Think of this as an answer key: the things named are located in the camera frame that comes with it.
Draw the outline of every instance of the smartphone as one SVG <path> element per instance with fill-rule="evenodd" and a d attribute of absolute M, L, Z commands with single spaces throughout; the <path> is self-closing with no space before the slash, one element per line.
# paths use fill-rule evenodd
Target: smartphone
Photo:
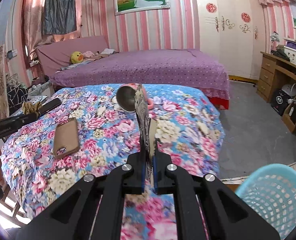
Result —
<path fill-rule="evenodd" d="M 80 149 L 77 119 L 58 124 L 54 132 L 53 155 L 56 159 L 76 153 Z"/>
<path fill-rule="evenodd" d="M 51 110 L 57 108 L 61 105 L 61 101 L 59 98 L 55 98 L 51 100 L 50 102 L 44 104 L 40 109 L 39 112 L 41 116 L 45 115 L 46 113 L 50 112 Z"/>

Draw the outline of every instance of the polka dot bedsheet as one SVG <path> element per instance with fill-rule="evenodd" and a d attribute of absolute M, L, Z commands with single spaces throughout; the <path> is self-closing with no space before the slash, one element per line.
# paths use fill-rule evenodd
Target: polka dot bedsheet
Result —
<path fill-rule="evenodd" d="M 195 49 L 120 52 L 50 77 L 52 84 L 80 87 L 109 83 L 173 84 L 198 88 L 209 98 L 229 100 L 224 66 Z"/>
<path fill-rule="evenodd" d="M 2 170 L 29 218 L 34 218 L 85 174 L 109 174 L 139 151 L 135 113 L 123 112 L 115 94 L 120 84 L 64 88 L 52 96 L 62 104 L 22 127 L 2 148 Z M 218 152 L 224 139 L 219 112 L 198 89 L 177 85 L 144 85 L 158 122 L 159 150 L 189 171 L 218 174 Z M 53 140 L 59 123 L 75 117 L 80 150 L 55 159 Z M 122 240 L 176 240 L 172 195 L 158 196 L 146 183 L 142 195 L 126 195 Z"/>

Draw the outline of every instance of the white wardrobe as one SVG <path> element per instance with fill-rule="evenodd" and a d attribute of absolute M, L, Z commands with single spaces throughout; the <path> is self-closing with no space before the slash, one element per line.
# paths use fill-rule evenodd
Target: white wardrobe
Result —
<path fill-rule="evenodd" d="M 229 75 L 259 79 L 265 51 L 264 11 L 258 0 L 197 0 L 200 50 Z"/>

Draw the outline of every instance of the phone case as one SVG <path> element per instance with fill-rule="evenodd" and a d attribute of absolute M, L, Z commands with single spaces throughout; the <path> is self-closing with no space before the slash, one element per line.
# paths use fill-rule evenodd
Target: phone case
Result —
<path fill-rule="evenodd" d="M 53 155 L 56 159 L 76 153 L 80 149 L 78 122 L 71 118 L 68 122 L 58 124 L 54 133 Z"/>

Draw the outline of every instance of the bride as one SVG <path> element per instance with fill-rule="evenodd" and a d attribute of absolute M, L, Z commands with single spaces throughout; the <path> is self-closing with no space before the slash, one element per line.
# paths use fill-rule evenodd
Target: bride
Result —
<path fill-rule="evenodd" d="M 134 6 L 136 8 L 148 7 L 148 6 L 157 6 L 162 5 L 162 1 L 145 1 L 145 0 L 134 0 Z"/>

